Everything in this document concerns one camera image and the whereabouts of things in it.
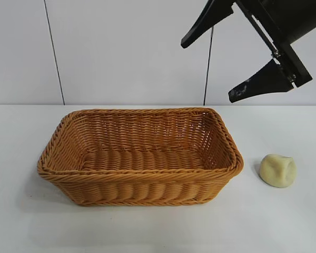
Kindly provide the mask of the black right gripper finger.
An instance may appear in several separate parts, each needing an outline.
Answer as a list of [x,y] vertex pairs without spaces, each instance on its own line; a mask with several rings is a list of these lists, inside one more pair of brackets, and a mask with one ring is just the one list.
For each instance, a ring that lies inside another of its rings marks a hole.
[[283,68],[275,60],[270,60],[253,76],[243,81],[228,92],[231,103],[253,96],[269,93],[285,93],[294,86],[285,75]]
[[231,0],[208,0],[200,16],[181,39],[181,47],[189,47],[207,30],[233,14],[232,5]]

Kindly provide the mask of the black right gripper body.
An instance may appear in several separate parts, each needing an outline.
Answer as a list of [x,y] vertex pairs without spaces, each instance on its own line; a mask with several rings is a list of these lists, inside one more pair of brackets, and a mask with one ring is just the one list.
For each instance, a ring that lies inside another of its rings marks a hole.
[[291,44],[316,28],[316,1],[236,1],[295,86],[310,82],[312,76]]

